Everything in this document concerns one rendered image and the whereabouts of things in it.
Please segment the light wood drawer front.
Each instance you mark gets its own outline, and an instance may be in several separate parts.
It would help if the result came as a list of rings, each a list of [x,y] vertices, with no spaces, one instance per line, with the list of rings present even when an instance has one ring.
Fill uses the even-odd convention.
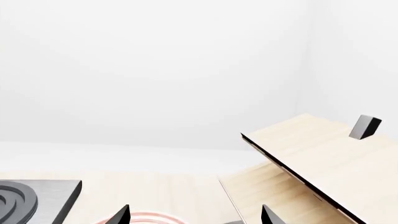
[[[398,141],[350,132],[301,114],[242,137],[357,224],[398,224]]]

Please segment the grey square cooktop plate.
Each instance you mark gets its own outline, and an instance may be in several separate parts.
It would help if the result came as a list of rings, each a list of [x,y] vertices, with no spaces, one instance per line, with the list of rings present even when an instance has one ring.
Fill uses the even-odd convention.
[[[26,184],[37,194],[38,207],[27,224],[62,224],[82,190],[82,180],[5,181]]]

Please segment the black ringed burner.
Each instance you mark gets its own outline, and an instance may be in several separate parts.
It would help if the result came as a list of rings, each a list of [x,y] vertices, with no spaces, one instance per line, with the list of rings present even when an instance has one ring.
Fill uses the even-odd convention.
[[[19,182],[0,181],[0,224],[27,224],[38,207],[35,191]]]

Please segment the pink round plate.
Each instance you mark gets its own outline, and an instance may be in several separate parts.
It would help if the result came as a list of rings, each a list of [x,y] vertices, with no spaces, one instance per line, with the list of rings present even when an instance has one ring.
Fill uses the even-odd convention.
[[[188,224],[181,218],[162,212],[139,211],[130,213],[129,224]]]

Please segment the light wood cabinet body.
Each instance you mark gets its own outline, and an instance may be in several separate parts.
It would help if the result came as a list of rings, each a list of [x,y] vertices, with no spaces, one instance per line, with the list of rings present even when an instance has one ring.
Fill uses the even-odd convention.
[[[286,224],[350,224],[304,184],[270,162],[221,177],[220,182],[245,224],[261,224],[263,205]]]

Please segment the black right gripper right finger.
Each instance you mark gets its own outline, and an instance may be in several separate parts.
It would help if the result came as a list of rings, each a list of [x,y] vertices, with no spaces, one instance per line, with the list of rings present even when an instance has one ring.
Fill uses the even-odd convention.
[[[262,205],[262,224],[285,224],[267,205]]]

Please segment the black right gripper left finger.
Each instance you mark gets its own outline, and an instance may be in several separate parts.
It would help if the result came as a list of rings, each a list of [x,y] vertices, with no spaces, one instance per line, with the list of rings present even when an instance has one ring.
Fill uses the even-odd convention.
[[[130,224],[131,213],[129,205],[123,206],[116,214],[114,214],[105,224]]]

